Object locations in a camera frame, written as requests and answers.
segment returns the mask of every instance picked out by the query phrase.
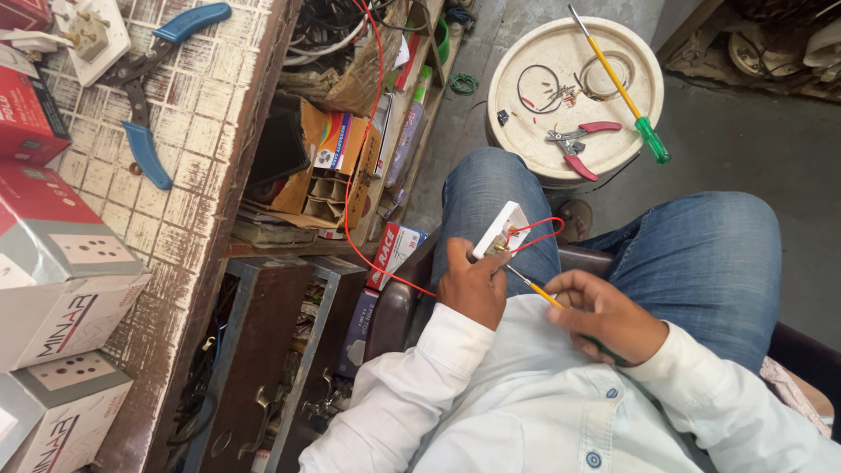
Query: chair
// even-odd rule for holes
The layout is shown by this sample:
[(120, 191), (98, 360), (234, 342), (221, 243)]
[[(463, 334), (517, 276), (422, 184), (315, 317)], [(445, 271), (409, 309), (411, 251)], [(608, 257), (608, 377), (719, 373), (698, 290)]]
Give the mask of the chair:
[[(438, 244), (440, 228), (432, 232), (394, 273), (396, 276), (425, 287), (432, 274), (432, 257)], [(561, 267), (582, 269), (601, 276), (610, 267), (614, 255), (570, 245), (558, 248)], [(392, 278), (386, 283), (374, 307), (365, 343), (368, 361), (387, 352), (402, 352), (414, 321), (421, 292)], [(771, 336), (768, 356), (821, 391), (832, 403), (832, 440), (841, 443), (841, 353), (813, 338), (777, 322)]]

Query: concrete floor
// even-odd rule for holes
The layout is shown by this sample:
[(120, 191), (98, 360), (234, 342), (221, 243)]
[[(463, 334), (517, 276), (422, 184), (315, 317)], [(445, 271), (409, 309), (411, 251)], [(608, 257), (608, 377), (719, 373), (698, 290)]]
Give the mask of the concrete floor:
[[(458, 161), (486, 146), (484, 104), (496, 65), (518, 38), (563, 18), (551, 0), (477, 0), (480, 20), (459, 49), (453, 70), (480, 79), (470, 97), (449, 93), (432, 129), (405, 224), (431, 231), (441, 223), (441, 187)], [(650, 40), (663, 2), (602, 0), (579, 13), (612, 19)], [(659, 166), (647, 151), (587, 200), (592, 235), (616, 229), (647, 208), (702, 190), (739, 190), (770, 204), (780, 221), (783, 281), (780, 319), (841, 350), (836, 284), (841, 252), (841, 173), (838, 105), (803, 98), (710, 91), (665, 78), (658, 133), (674, 159)]]

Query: man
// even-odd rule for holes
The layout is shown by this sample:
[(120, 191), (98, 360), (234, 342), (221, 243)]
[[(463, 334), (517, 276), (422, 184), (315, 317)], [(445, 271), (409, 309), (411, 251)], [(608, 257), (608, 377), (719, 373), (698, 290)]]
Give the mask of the man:
[[(841, 468), (841, 448), (756, 375), (779, 305), (768, 205), (703, 193), (654, 207), (578, 243), (616, 254), (604, 281), (561, 273), (552, 238), (471, 263), (508, 200), (529, 221), (550, 216), (517, 155), (482, 148), (452, 171), (431, 319), (415, 348), (362, 366), (352, 407), (301, 454), (303, 472)], [(574, 308), (506, 274), (509, 260)], [(632, 367), (612, 367), (582, 333)]]

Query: pliers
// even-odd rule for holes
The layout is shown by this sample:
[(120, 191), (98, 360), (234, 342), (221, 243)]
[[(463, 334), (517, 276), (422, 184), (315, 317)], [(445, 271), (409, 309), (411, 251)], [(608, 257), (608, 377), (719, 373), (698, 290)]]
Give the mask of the pliers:
[(619, 131), (621, 129), (622, 125), (616, 122), (594, 121), (592, 123), (579, 125), (576, 131), (570, 131), (569, 133), (558, 133), (555, 130), (550, 130), (549, 136), (546, 137), (546, 140), (554, 141), (558, 144), (558, 146), (561, 146), (563, 149), (564, 161), (566, 161), (567, 164), (575, 170), (575, 172), (577, 172), (582, 178), (595, 182), (599, 180), (599, 176), (596, 176), (587, 169), (587, 167), (581, 162), (581, 158), (578, 157), (578, 154), (584, 150), (584, 143), (579, 141), (571, 143), (570, 140), (580, 138), (581, 136), (589, 133), (595, 133), (596, 131)]
[(149, 130), (149, 107), (143, 95), (141, 79), (175, 50), (176, 45), (207, 25), (230, 18), (230, 13), (230, 5), (224, 2), (190, 8), (152, 31), (156, 39), (143, 56), (133, 61), (128, 56), (121, 57), (109, 75), (99, 81), (110, 87), (125, 85), (131, 105), (131, 120), (123, 121), (125, 136), (140, 170), (161, 190), (171, 189), (172, 179), (155, 153), (152, 132)]

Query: red-handled pliers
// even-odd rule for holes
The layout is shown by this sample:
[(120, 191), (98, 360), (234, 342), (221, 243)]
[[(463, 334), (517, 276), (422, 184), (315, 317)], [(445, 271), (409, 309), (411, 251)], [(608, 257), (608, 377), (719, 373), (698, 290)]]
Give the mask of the red-handled pliers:
[(596, 176), (587, 169), (587, 167), (581, 162), (581, 158), (578, 157), (578, 154), (584, 150), (584, 143), (577, 141), (575, 143), (571, 143), (570, 140), (580, 138), (581, 136), (589, 133), (595, 133), (596, 131), (619, 131), (621, 129), (622, 125), (616, 122), (594, 121), (592, 123), (579, 125), (579, 128), (576, 131), (570, 131), (569, 133), (558, 133), (555, 130), (550, 130), (549, 136), (546, 137), (546, 140), (558, 143), (558, 146), (561, 146), (563, 149), (564, 161), (566, 161), (567, 164), (575, 170), (575, 172), (580, 174), (582, 178), (595, 182), (599, 180), (599, 176)]

